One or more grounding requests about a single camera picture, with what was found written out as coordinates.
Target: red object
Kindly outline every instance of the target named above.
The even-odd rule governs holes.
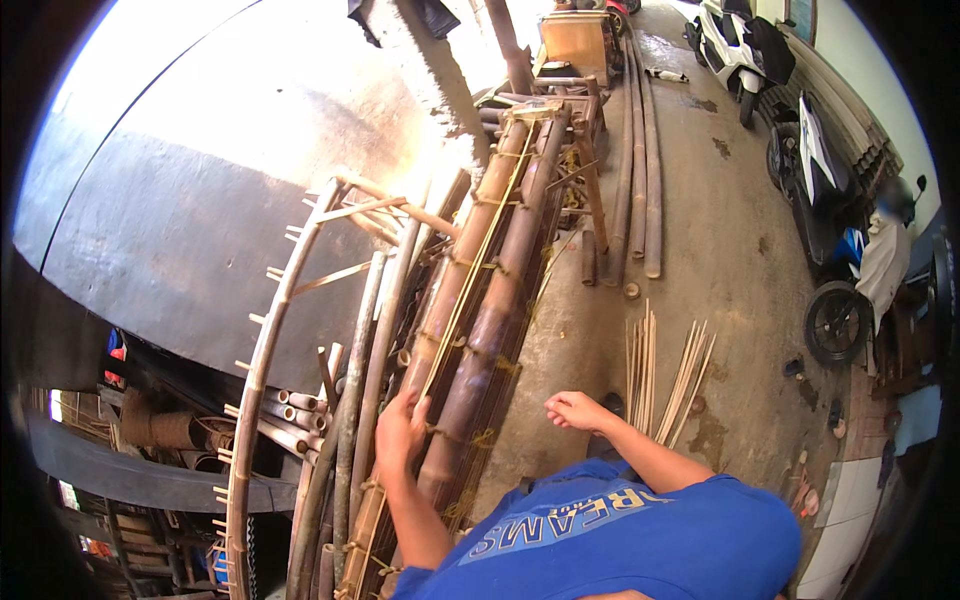
[[[118,358],[120,360],[126,360],[127,351],[124,350],[123,348],[114,348],[113,350],[110,351],[110,356],[112,356],[113,358]],[[120,383],[121,377],[116,373],[104,371],[104,379],[107,381],[107,383],[112,383],[113,385],[117,385],[118,383]]]

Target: wet floor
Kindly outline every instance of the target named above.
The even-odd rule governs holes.
[[[684,17],[671,4],[644,2],[634,23],[645,65],[690,79],[651,80],[663,169],[663,276],[648,280],[642,261],[630,261],[625,281],[639,285],[640,300],[626,300],[618,289],[584,287],[580,235],[573,237],[574,250],[554,265],[520,355],[523,375],[476,496],[477,519],[520,477],[544,476],[584,458],[588,434],[554,427],[542,404],[564,389],[623,394],[625,319],[641,316],[646,298],[658,319],[655,422],[692,322],[706,319],[717,334],[699,391],[706,407],[691,416],[679,451],[788,504],[800,452],[807,450],[809,476],[820,491],[836,456],[823,398],[843,397],[849,372],[826,372],[806,354],[801,324],[813,285],[789,206],[766,173],[766,128],[756,115],[753,131],[740,126],[733,95],[697,64],[683,38]],[[621,91],[615,80],[605,107],[609,131],[599,144],[608,214]],[[781,373],[798,354],[807,365],[803,382]]]

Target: white scooter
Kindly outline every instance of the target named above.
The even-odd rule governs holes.
[[[684,37],[697,62],[736,94],[740,125],[748,129],[760,92],[771,84],[786,84],[797,63],[783,34],[766,19],[754,17],[747,0],[722,0],[719,10],[702,2],[693,22],[685,25]]]

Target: white cloth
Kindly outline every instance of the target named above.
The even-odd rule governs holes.
[[[856,291],[874,306],[876,334],[910,266],[910,237],[900,220],[878,210],[870,215],[867,236],[870,241],[863,249]]]

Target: wooden furniture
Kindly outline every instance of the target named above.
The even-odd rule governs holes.
[[[548,60],[569,60],[582,77],[593,75],[607,87],[607,52],[603,37],[604,11],[553,12],[540,24]]]

